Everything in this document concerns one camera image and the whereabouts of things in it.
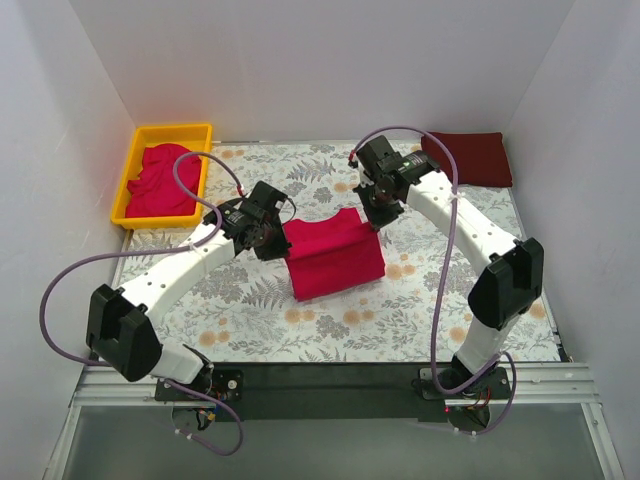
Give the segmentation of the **bright red t-shirt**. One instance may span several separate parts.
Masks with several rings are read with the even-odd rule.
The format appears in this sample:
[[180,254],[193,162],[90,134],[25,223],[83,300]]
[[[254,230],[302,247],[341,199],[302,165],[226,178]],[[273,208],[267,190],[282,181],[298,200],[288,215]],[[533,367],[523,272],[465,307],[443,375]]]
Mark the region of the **bright red t-shirt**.
[[285,258],[294,297],[302,302],[341,292],[382,278],[385,274],[378,233],[362,221],[355,208],[333,217],[284,226],[291,244]]

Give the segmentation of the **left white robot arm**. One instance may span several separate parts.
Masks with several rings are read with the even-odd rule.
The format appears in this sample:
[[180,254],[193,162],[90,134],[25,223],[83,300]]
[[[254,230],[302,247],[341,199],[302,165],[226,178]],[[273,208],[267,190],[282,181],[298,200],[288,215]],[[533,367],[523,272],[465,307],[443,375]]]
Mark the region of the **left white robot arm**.
[[162,341],[162,318],[214,269],[251,250],[262,261],[287,256],[280,211],[288,196],[260,181],[245,198],[209,212],[176,252],[116,289],[103,285],[90,299],[87,346],[127,381],[146,376],[178,383],[193,400],[213,389],[213,363],[175,340]]

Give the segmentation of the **red t-shirt in bin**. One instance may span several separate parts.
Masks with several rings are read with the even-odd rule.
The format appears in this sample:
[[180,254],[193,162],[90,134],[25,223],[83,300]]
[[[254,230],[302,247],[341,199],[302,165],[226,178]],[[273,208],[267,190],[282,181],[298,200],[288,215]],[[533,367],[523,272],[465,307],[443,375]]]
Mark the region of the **red t-shirt in bin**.
[[185,194],[173,175],[176,160],[189,150],[181,145],[165,143],[146,147],[142,169],[137,179],[127,183],[131,198],[126,218],[190,216],[196,201]]

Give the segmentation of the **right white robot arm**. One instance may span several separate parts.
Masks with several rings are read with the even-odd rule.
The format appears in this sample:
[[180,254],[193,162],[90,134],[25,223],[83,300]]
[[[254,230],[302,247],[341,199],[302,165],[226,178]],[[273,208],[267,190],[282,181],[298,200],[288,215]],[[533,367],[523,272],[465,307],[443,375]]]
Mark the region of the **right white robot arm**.
[[496,226],[461,195],[456,172],[446,174],[423,151],[400,154],[381,131],[361,140],[348,163],[359,172],[354,190],[373,229],[390,225],[411,208],[446,235],[447,256],[459,250],[474,269],[466,339],[448,368],[431,371],[431,384],[443,396],[479,395],[511,329],[541,296],[542,245]]

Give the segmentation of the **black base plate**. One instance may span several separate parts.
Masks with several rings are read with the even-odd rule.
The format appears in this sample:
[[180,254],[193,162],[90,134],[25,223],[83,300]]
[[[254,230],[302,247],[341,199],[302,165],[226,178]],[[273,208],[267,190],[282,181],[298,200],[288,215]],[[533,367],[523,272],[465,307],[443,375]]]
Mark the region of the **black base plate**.
[[444,423],[472,399],[442,396],[430,375],[421,363],[219,363],[210,395],[243,420]]

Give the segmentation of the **yellow plastic bin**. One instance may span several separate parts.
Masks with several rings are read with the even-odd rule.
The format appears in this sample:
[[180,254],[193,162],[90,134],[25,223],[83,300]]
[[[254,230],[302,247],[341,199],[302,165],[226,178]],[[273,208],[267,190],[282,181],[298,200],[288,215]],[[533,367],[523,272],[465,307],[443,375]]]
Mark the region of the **yellow plastic bin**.
[[[126,218],[125,210],[131,198],[127,183],[138,178],[142,169],[142,155],[146,147],[172,143],[187,148],[190,153],[210,152],[212,131],[213,126],[206,123],[137,128],[112,208],[111,221],[129,230],[197,226],[201,222],[203,212],[203,205],[198,202],[196,202],[195,213],[190,216]],[[204,156],[190,156],[181,163],[179,177],[186,186],[183,189],[186,195],[194,194],[200,198],[204,196],[208,163],[209,159]]]

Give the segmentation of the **aluminium rail frame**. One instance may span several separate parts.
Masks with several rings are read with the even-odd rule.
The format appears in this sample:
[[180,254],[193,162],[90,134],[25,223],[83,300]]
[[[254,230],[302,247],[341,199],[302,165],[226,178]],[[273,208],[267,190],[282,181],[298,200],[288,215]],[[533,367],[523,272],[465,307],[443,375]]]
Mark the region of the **aluminium rail frame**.
[[49,479],[621,479],[589,368],[501,360],[460,393],[426,362],[224,362],[181,386],[85,369]]

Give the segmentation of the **floral patterned table mat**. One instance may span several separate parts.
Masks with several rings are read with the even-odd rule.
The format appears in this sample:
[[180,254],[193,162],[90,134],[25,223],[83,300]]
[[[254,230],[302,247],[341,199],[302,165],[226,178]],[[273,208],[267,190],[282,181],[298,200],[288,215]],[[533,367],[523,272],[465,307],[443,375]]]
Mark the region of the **floral patterned table mat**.
[[[218,145],[205,196],[219,204],[237,182],[252,188],[261,180],[290,197],[284,218],[320,221],[360,204],[349,151],[342,143]],[[283,261],[245,252],[183,296],[158,336],[217,362],[449,360],[472,320],[469,262],[454,252],[443,270],[445,236],[413,210],[384,228],[380,243],[386,263],[380,280],[307,302],[294,298]]]

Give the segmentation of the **folded dark red t-shirt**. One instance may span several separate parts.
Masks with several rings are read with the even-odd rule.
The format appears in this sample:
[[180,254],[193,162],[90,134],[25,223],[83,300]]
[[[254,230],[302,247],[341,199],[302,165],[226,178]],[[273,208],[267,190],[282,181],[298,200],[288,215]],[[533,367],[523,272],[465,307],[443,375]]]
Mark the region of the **folded dark red t-shirt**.
[[513,178],[500,132],[432,132],[452,154],[458,184],[488,188],[510,188]]

